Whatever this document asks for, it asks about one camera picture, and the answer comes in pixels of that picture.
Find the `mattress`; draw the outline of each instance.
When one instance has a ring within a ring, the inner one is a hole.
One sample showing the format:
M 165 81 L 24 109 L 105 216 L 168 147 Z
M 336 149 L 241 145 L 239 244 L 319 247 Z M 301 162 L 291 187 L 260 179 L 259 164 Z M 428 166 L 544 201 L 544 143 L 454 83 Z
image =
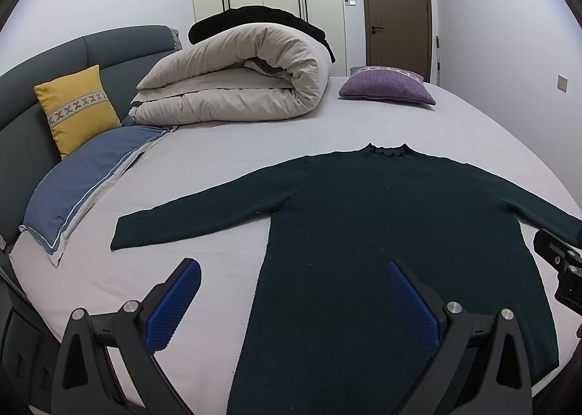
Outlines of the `mattress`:
M 343 77 L 332 77 L 319 105 L 308 114 L 263 123 L 200 123 L 179 128 L 131 167 L 72 233 L 55 269 L 28 232 L 11 260 L 33 306 L 58 339 L 71 312 L 114 312 L 141 300 L 184 257 L 199 261 L 203 283 L 171 340 L 156 359 L 198 415 L 224 415 L 242 348 L 270 226 L 258 218 L 220 232 L 175 243 L 109 250 L 117 218 L 225 183 L 265 166 L 304 155 L 353 151 L 369 143 L 412 149 L 468 162 L 500 175 L 567 213 L 580 208 L 554 174 L 496 122 L 459 97 L 426 84 L 435 98 L 424 105 L 339 99 Z M 536 229 L 522 223 L 533 253 Z M 554 299 L 556 272 L 537 255 L 558 334 L 560 367 L 535 385 L 536 394 L 570 360 L 582 317 Z M 119 353 L 113 364 L 130 400 L 140 401 Z

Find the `brown wooden door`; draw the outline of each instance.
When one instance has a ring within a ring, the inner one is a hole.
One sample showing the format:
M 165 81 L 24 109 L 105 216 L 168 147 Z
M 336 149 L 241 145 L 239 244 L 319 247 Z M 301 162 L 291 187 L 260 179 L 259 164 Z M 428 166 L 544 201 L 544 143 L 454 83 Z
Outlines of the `brown wooden door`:
M 431 0 L 364 0 L 368 65 L 416 72 L 430 80 Z

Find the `patterned pillow band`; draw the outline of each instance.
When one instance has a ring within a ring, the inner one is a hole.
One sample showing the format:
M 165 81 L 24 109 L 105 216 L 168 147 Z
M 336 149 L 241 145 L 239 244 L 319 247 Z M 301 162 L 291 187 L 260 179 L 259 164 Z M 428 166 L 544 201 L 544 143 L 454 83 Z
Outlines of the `patterned pillow band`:
M 61 124 L 66 119 L 80 111 L 83 111 L 85 108 L 89 108 L 90 106 L 106 101 L 109 101 L 109 98 L 107 98 L 107 94 L 103 90 L 87 93 L 86 95 L 75 98 L 69 103 L 66 103 L 66 105 L 59 106 L 59 108 L 50 112 L 47 115 L 48 124 L 51 128 L 54 128 L 56 125 Z
M 403 70 L 401 68 L 397 68 L 397 67 L 380 67 L 380 66 L 368 66 L 368 67 L 362 67 L 359 68 L 358 70 L 356 70 L 351 76 L 355 76 L 357 74 L 360 74 L 362 72 L 365 72 L 367 70 L 391 70 L 393 72 L 398 72 L 402 75 L 405 75 L 407 77 L 410 77 L 411 79 L 416 80 L 418 83 L 420 83 L 421 85 L 423 84 L 423 81 L 420 80 L 415 74 L 413 74 L 412 72 L 409 72 L 408 70 Z

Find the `blue gripper pad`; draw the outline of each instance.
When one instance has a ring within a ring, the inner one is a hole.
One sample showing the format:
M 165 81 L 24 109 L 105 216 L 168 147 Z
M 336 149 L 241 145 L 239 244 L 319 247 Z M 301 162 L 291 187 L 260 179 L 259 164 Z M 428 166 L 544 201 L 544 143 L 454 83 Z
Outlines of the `blue gripper pad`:
M 174 331 L 200 289 L 201 281 L 200 264 L 194 260 L 184 260 L 164 284 L 156 286 L 158 288 L 154 287 L 144 299 L 144 309 L 146 309 L 145 302 L 150 295 L 161 297 L 159 293 L 166 290 L 164 286 L 170 287 L 166 290 L 159 304 L 150 312 L 145 322 L 144 344 L 151 354 L 161 351 L 168 345 Z
M 412 339 L 423 350 L 434 353 L 441 345 L 435 315 L 394 261 L 386 264 L 386 281 L 389 296 L 406 321 Z

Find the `textured blue rubber pad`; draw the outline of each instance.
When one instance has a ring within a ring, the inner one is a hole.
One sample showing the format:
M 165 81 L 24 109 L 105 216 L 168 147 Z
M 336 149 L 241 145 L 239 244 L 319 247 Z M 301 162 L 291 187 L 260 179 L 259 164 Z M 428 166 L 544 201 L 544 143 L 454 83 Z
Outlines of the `textured blue rubber pad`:
M 386 264 L 389 295 L 406 321 L 412 339 L 423 349 L 435 352 L 441 345 L 438 321 L 400 267 Z
M 145 327 L 146 339 L 144 341 L 150 353 L 161 351 L 168 345 L 180 320 L 200 289 L 201 281 L 200 264 L 192 261 L 152 312 Z

